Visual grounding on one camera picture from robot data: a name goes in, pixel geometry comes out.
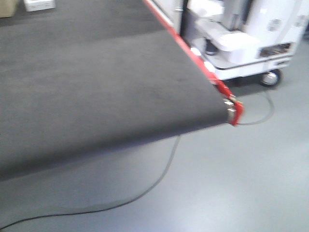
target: black wheel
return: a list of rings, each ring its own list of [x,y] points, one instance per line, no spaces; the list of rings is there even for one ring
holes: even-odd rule
[[[281,79],[281,71],[279,69],[275,69],[262,74],[260,84],[266,87],[274,87],[281,82]]]

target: gray floor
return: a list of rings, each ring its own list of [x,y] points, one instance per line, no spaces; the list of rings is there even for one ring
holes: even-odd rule
[[[267,122],[183,135],[165,179],[137,202],[92,215],[44,218],[6,232],[308,232],[309,42],[269,90]],[[243,122],[269,112],[263,88],[234,87]],[[44,213],[97,209],[145,190],[175,138],[1,183],[0,224]]]

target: conveyor belt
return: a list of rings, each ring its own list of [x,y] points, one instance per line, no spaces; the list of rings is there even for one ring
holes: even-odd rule
[[[141,0],[21,7],[0,34],[0,180],[227,121]]]

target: white robot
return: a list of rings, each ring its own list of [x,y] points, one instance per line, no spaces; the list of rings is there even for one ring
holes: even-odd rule
[[[309,20],[309,0],[190,0],[195,15],[191,50],[221,80],[263,73],[279,83]]]

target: red side rail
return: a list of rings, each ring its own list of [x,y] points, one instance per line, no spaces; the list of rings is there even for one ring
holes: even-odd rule
[[[204,60],[196,56],[191,50],[187,43],[182,39],[182,37],[176,33],[173,27],[171,27],[164,18],[158,13],[158,11],[153,7],[151,0],[143,0],[143,2],[148,6],[148,8],[152,11],[152,13],[156,16],[159,22],[165,27],[165,29],[173,36],[174,40],[178,43],[178,45],[183,49],[183,51],[190,57],[192,61],[204,72],[204,74],[208,77],[209,81],[216,85],[217,89],[221,94],[224,95],[225,98],[229,99],[234,103],[234,107],[236,110],[235,117],[230,123],[233,126],[236,126],[239,123],[240,117],[243,114],[244,108],[241,102],[237,101],[235,95],[230,91],[230,89],[221,81],[215,73],[209,71],[205,64]]]

